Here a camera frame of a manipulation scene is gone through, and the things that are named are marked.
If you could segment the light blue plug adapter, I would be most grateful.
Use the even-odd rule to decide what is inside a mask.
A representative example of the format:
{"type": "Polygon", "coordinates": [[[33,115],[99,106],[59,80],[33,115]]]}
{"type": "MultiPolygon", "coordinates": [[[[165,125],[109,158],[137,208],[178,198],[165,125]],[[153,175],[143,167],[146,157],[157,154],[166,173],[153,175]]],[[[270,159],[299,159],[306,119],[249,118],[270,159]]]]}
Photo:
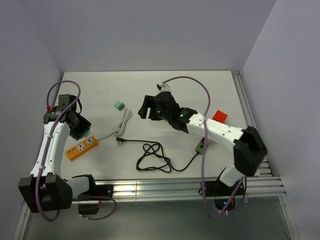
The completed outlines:
{"type": "Polygon", "coordinates": [[[82,137],[83,137],[83,138],[87,138],[87,137],[90,135],[90,133],[91,133],[91,130],[90,130],[90,129],[86,129],[86,130],[83,132],[82,137]]]}

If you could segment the green plug adapter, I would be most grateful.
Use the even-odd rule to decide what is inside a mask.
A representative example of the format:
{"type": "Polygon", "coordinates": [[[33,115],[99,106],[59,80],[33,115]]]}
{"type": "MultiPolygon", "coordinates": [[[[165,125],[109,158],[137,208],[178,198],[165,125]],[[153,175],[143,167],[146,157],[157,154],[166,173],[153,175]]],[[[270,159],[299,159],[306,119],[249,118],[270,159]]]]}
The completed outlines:
{"type": "Polygon", "coordinates": [[[114,107],[118,110],[118,111],[121,111],[122,109],[125,108],[125,104],[121,101],[117,101],[114,103],[114,107]]]}

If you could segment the pink plug adapter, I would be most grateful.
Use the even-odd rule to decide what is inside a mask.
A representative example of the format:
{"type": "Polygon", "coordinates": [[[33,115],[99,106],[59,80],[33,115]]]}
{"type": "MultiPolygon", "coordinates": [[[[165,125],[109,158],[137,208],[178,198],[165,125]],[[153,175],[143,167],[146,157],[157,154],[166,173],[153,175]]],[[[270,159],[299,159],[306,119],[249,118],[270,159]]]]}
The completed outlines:
{"type": "Polygon", "coordinates": [[[203,143],[208,146],[208,145],[211,143],[211,140],[205,138],[204,141],[203,141],[203,143]]]}

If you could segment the red cube plug adapter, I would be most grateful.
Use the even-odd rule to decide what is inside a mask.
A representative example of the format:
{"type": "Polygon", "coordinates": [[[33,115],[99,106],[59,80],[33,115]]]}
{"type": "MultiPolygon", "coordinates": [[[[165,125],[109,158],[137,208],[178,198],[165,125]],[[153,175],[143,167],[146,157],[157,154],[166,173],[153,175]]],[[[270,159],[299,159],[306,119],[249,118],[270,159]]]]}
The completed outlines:
{"type": "Polygon", "coordinates": [[[226,119],[227,119],[228,115],[220,110],[217,110],[216,113],[214,114],[214,116],[212,117],[212,119],[214,121],[217,121],[219,123],[225,123],[226,119]]]}

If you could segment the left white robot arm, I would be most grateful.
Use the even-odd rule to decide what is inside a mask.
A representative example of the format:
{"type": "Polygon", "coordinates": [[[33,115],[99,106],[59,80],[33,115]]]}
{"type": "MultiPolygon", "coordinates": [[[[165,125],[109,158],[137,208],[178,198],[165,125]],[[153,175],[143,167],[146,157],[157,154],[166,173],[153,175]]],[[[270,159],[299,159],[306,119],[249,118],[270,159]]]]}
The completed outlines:
{"type": "Polygon", "coordinates": [[[91,123],[77,107],[77,96],[62,94],[58,104],[48,108],[43,116],[44,134],[36,163],[29,177],[19,181],[18,189],[32,213],[68,209],[78,196],[91,200],[98,188],[90,174],[78,175],[70,180],[61,177],[61,163],[68,137],[80,140],[89,135],[91,123]]]}

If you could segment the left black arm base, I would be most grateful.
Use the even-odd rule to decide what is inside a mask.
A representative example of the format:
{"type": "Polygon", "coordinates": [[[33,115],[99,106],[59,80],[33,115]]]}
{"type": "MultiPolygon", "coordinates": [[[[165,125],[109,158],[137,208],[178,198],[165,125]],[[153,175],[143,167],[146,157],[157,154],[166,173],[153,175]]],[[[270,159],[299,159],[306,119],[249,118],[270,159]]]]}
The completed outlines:
{"type": "Polygon", "coordinates": [[[91,190],[81,193],[77,199],[78,213],[81,218],[91,221],[103,220],[110,217],[117,208],[117,202],[113,199],[112,184],[95,185],[91,190]],[[111,201],[113,203],[113,209],[105,216],[92,217],[96,215],[101,208],[102,201],[111,201]]]}

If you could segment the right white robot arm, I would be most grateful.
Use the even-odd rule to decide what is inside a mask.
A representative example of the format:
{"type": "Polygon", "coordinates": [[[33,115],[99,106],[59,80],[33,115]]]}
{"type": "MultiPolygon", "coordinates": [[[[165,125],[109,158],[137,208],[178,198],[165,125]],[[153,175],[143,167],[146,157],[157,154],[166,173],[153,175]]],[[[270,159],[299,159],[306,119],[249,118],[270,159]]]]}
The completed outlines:
{"type": "Polygon", "coordinates": [[[156,96],[146,95],[138,111],[141,119],[167,121],[175,130],[195,134],[225,146],[233,153],[233,164],[226,167],[216,183],[217,191],[229,194],[243,177],[255,175],[268,153],[257,129],[233,127],[209,119],[188,107],[180,107],[168,91],[156,96]]]}

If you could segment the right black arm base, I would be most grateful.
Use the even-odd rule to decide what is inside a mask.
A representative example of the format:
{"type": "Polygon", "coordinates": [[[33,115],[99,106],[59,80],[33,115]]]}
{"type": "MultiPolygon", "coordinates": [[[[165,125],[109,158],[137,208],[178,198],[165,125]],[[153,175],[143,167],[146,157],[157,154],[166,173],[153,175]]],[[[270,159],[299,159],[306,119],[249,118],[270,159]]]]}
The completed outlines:
{"type": "Polygon", "coordinates": [[[245,199],[247,193],[247,182],[237,181],[232,187],[228,187],[217,180],[210,180],[204,182],[204,189],[206,197],[222,197],[214,200],[215,207],[221,211],[226,205],[228,199],[232,192],[236,189],[237,184],[240,186],[237,188],[234,196],[232,197],[230,203],[225,209],[225,212],[234,211],[237,207],[236,197],[242,196],[240,203],[245,199]]]}

